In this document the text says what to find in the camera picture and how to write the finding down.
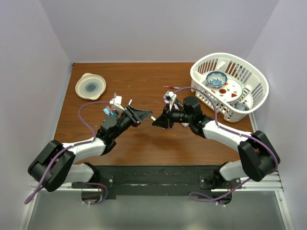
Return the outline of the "red pen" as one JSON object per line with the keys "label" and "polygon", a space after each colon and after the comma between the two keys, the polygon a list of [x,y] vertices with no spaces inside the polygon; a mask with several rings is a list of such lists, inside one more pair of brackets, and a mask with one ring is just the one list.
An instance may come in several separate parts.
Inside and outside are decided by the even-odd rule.
{"label": "red pen", "polygon": [[163,86],[163,87],[167,89],[175,89],[175,90],[181,89],[180,87],[176,87],[176,86]]}

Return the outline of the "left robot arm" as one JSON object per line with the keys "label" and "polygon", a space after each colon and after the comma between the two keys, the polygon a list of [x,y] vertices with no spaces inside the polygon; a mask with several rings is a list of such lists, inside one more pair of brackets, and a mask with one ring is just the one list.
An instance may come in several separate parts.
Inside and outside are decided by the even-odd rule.
{"label": "left robot arm", "polygon": [[115,104],[114,107],[119,115],[106,115],[92,138],[73,143],[57,140],[47,143],[28,167],[28,174],[38,182],[39,188],[53,192],[64,183],[83,182],[89,188],[99,184],[99,176],[92,166],[75,163],[109,153],[115,147],[117,137],[129,127],[139,126],[153,114],[129,104],[126,107]]}

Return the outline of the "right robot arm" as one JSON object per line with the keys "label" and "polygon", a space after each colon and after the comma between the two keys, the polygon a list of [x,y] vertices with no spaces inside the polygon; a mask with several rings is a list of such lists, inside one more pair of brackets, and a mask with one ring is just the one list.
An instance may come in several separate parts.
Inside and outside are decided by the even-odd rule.
{"label": "right robot arm", "polygon": [[281,160],[262,131],[242,132],[216,122],[203,114],[200,102],[194,96],[186,97],[182,105],[170,102],[152,125],[163,129],[174,123],[186,123],[197,136],[222,143],[238,152],[238,161],[226,162],[214,172],[214,184],[225,188],[231,180],[248,177],[260,182],[266,175],[275,172]]}

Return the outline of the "light blue highlighter cap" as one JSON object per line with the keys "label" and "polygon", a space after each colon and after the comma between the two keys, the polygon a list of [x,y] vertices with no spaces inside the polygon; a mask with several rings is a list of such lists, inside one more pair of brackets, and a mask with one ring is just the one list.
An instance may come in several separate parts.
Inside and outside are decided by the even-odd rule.
{"label": "light blue highlighter cap", "polygon": [[110,114],[110,111],[109,111],[107,108],[104,108],[103,111],[104,111],[104,113],[105,113],[106,115],[109,115],[109,114]]}

